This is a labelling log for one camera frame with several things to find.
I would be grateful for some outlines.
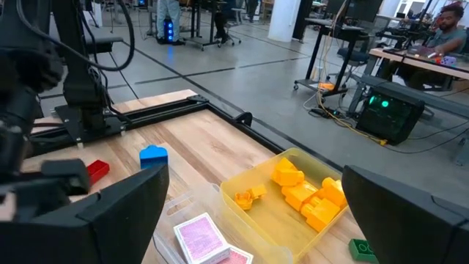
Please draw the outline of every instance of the gray floor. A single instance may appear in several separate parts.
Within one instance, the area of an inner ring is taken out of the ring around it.
[[[142,35],[148,30],[147,14],[143,12],[139,18],[133,12],[132,16],[139,51],[130,66],[122,71],[131,87],[126,85],[119,73],[107,74],[109,92],[115,103],[192,89],[231,114],[239,113],[240,109],[252,112],[271,129],[259,124],[254,127],[284,147],[291,146],[291,143],[278,134],[291,137],[341,166],[362,166],[469,206],[469,164],[456,166],[453,163],[454,156],[460,149],[459,140],[425,153],[406,155],[387,150],[352,131],[340,128],[330,120],[317,119],[308,114],[303,103],[314,94],[313,91],[304,87],[293,91],[292,87],[295,79],[305,76],[316,32],[308,29],[303,44],[296,41],[279,43],[267,38],[268,25],[246,24],[232,29],[232,34],[240,37],[242,44],[222,48],[215,45],[206,47],[201,52],[189,43],[186,46],[173,47],[158,45],[152,38],[143,41]],[[210,17],[204,14],[202,20],[202,35],[207,36],[207,21],[210,21]],[[188,23],[186,18],[181,18],[181,21],[182,24]],[[110,25],[109,20],[105,19],[105,25]],[[115,26],[114,34],[124,37],[128,43],[127,28]],[[336,55],[339,44],[334,40],[326,56],[329,73],[339,71],[341,59]],[[124,43],[114,46],[112,54],[117,63],[124,62],[128,50]],[[100,54],[99,58],[101,64],[114,64],[109,54]],[[345,107],[351,96],[352,91],[344,99]],[[53,107],[65,103],[61,87],[43,94],[42,97],[46,115]],[[469,94],[464,92],[447,98],[459,103],[469,103]],[[326,105],[337,107],[337,99],[328,98]],[[441,112],[437,112],[437,118],[447,128],[464,122]],[[460,133],[468,126],[463,125],[454,131]],[[420,122],[411,137],[425,136],[435,131],[438,129]],[[439,133],[425,140],[406,141],[397,149],[424,150],[451,137],[454,137],[453,133]]]

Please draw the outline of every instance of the black computer tower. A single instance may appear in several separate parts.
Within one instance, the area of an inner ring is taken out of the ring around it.
[[[386,139],[391,145],[397,145],[408,138],[425,107],[422,100],[385,87],[373,88],[363,104],[356,128]]]

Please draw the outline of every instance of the monitor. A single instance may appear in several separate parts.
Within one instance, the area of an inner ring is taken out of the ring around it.
[[[329,0],[326,12],[337,14],[344,1],[350,3],[347,9],[347,17],[374,22],[383,0]]]

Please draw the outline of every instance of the white pillar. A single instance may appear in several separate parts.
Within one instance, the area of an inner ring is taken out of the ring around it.
[[[268,38],[271,40],[292,41],[298,9],[301,0],[276,0],[273,5]]]
[[[400,4],[400,0],[384,0],[381,4],[380,15],[394,17]]]

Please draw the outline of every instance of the green block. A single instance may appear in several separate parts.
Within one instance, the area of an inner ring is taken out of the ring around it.
[[[378,259],[370,249],[368,241],[361,239],[352,239],[349,242],[349,250],[352,258],[356,261],[368,263],[378,263]]]

